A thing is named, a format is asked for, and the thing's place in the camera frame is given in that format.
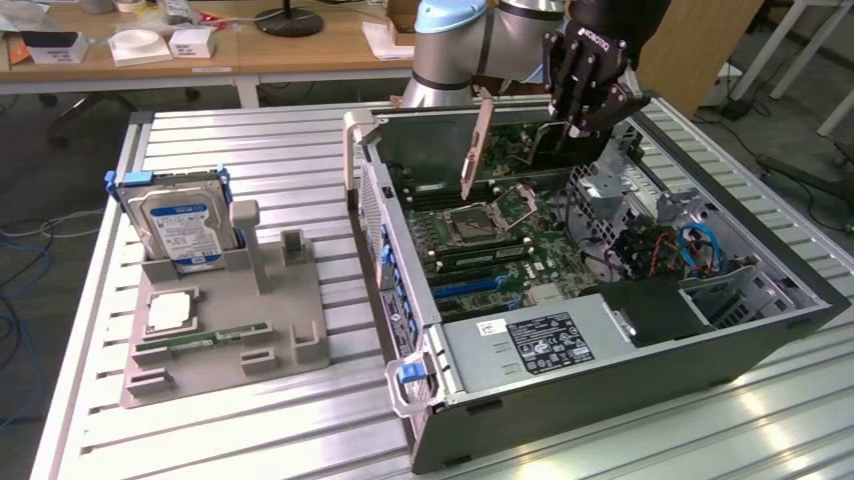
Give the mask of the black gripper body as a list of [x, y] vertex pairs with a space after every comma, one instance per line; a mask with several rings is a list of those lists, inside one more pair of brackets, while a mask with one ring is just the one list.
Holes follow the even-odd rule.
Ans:
[[637, 71], [669, 7], [669, 0], [570, 1], [568, 17], [599, 36], [626, 42], [629, 68]]

